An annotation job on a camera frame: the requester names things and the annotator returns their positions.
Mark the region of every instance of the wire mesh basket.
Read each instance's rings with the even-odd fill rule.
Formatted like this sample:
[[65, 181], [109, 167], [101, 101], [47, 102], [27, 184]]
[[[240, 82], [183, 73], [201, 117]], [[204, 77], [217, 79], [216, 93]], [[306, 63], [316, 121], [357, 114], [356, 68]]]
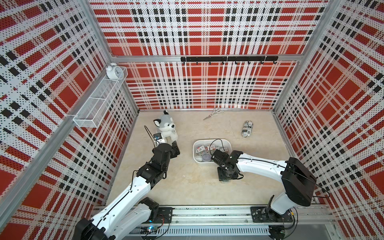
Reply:
[[74, 122], [79, 127], [99, 127], [105, 114], [116, 96], [121, 84], [127, 77], [127, 68], [122, 67], [122, 74], [118, 80], [108, 79], [107, 76], [101, 80], [85, 104], [74, 117]]

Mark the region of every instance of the stuffed husky toy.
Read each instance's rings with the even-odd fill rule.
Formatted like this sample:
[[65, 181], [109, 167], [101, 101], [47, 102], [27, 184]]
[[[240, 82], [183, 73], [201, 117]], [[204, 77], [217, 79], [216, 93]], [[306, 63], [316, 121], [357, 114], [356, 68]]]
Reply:
[[170, 137], [172, 142], [178, 139], [179, 136], [177, 135], [173, 119], [166, 110], [164, 110], [164, 115], [160, 119], [155, 119], [153, 122], [158, 127], [164, 140], [166, 137]]

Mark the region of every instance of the plaid wall panel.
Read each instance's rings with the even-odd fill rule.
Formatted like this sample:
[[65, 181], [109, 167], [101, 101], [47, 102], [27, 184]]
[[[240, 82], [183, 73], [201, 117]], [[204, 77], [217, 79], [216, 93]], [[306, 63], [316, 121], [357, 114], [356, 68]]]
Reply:
[[105, 203], [135, 116], [119, 90], [100, 127], [75, 127], [0, 239], [72, 239], [76, 223]]
[[89, 2], [115, 56], [300, 54], [328, 3]]
[[340, 3], [278, 115], [344, 236], [383, 239], [384, 1]]
[[121, 63], [140, 109], [272, 109], [296, 62]]
[[106, 65], [77, 1], [0, 1], [0, 197]]

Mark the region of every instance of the white alarm clock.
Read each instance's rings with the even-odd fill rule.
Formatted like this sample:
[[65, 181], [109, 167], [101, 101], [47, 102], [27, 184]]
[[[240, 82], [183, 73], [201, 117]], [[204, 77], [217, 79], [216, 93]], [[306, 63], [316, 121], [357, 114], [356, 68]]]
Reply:
[[122, 68], [117, 66], [116, 63], [111, 63], [107, 68], [107, 76], [111, 80], [118, 80], [119, 77], [123, 76]]

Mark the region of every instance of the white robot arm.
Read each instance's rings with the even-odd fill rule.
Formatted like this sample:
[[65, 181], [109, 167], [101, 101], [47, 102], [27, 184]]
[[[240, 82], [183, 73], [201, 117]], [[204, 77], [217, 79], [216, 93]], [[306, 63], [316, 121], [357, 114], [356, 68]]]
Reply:
[[[161, 179], [166, 178], [170, 158], [180, 154], [176, 142], [161, 143], [153, 150], [150, 162], [142, 166], [132, 183], [106, 208], [91, 220], [77, 223], [73, 240], [121, 240], [139, 224], [157, 217], [159, 205], [150, 198], [139, 202]], [[216, 150], [212, 160], [219, 165], [219, 180], [238, 179], [240, 172], [260, 174], [282, 183], [285, 187], [278, 197], [270, 199], [267, 207], [258, 212], [260, 221], [277, 222], [295, 204], [309, 206], [316, 178], [302, 163], [290, 158], [274, 161], [233, 151], [230, 155]]]
[[176, 141], [161, 143], [153, 150], [150, 162], [142, 166], [132, 183], [91, 220], [81, 219], [75, 226], [73, 240], [121, 240], [139, 224], [155, 219], [159, 204], [150, 198], [139, 202], [161, 179], [167, 177], [171, 158], [180, 154]]
[[285, 190], [276, 198], [272, 196], [268, 206], [260, 213], [260, 220], [276, 221], [296, 204], [311, 205], [316, 178], [296, 158], [290, 157], [288, 161], [274, 161], [253, 157], [240, 151], [232, 151], [228, 155], [215, 150], [211, 159], [219, 165], [217, 172], [220, 181], [238, 179], [240, 172], [252, 172], [272, 178], [284, 185]]

